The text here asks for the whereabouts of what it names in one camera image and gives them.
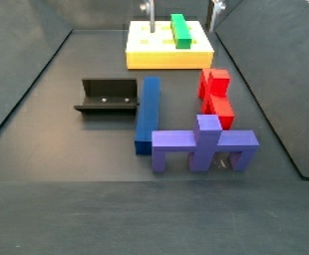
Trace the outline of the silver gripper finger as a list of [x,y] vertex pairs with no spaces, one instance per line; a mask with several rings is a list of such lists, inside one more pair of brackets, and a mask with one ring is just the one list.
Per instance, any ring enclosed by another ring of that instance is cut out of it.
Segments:
[[155,31],[155,0],[143,0],[140,10],[149,15],[151,32]]
[[211,4],[211,15],[209,15],[208,31],[212,31],[216,16],[225,9],[225,4],[224,4],[224,0],[209,0],[209,4]]

